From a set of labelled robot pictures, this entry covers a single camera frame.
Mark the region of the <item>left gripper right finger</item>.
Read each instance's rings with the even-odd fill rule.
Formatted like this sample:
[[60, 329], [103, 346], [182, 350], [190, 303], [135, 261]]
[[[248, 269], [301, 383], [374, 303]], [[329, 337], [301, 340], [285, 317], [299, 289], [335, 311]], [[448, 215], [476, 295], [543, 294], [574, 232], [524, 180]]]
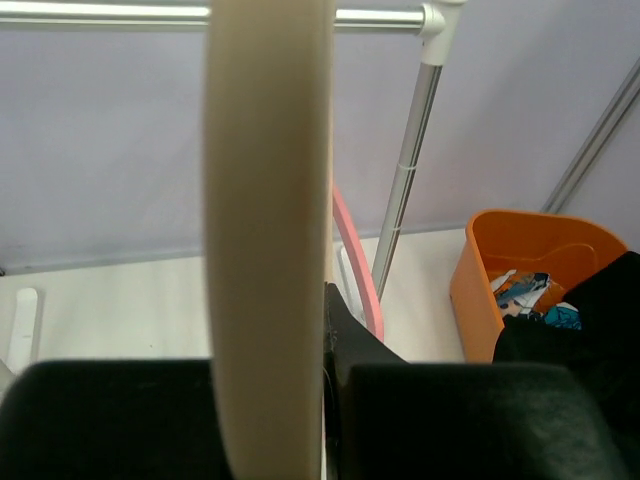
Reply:
[[370, 364], [332, 390], [331, 479], [626, 479], [587, 392], [536, 365]]

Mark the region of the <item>black shorts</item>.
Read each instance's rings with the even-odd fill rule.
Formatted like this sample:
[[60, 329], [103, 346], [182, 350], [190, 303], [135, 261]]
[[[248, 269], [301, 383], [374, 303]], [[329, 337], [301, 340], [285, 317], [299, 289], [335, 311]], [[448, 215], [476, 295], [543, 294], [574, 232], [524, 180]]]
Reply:
[[483, 365], [401, 359], [325, 287], [331, 479], [635, 479], [639, 257], [562, 296], [544, 273], [490, 285], [504, 327]]

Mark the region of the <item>colourful patterned shorts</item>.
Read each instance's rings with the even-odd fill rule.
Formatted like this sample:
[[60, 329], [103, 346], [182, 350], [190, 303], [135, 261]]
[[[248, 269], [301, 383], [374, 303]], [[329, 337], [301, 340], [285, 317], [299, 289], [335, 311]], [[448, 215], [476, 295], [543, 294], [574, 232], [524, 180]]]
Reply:
[[564, 289], [545, 272], [512, 269], [490, 281], [504, 323], [510, 320], [560, 329], [583, 328], [579, 310], [563, 300]]

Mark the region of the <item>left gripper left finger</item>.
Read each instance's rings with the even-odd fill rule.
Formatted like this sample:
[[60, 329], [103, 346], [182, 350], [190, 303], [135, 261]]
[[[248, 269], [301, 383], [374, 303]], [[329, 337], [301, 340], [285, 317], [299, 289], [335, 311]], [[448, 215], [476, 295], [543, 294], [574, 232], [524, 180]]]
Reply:
[[229, 479], [210, 362], [36, 363], [1, 402], [4, 479]]

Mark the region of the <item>beige wooden hanger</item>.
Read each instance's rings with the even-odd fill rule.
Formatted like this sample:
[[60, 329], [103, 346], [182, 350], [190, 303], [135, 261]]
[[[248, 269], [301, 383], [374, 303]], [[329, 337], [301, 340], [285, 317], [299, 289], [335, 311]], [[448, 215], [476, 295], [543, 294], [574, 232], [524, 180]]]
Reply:
[[237, 479], [321, 475], [330, 1], [215, 1], [203, 194], [216, 410]]

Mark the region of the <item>pink plastic hanger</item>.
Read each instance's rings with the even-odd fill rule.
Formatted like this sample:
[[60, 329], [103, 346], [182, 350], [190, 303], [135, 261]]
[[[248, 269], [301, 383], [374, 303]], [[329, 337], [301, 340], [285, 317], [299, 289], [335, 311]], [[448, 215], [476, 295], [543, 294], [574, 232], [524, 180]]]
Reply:
[[336, 185], [332, 188], [333, 219], [336, 222], [351, 266], [367, 329], [380, 342], [384, 341], [384, 320], [380, 301], [367, 259], [349, 209]]

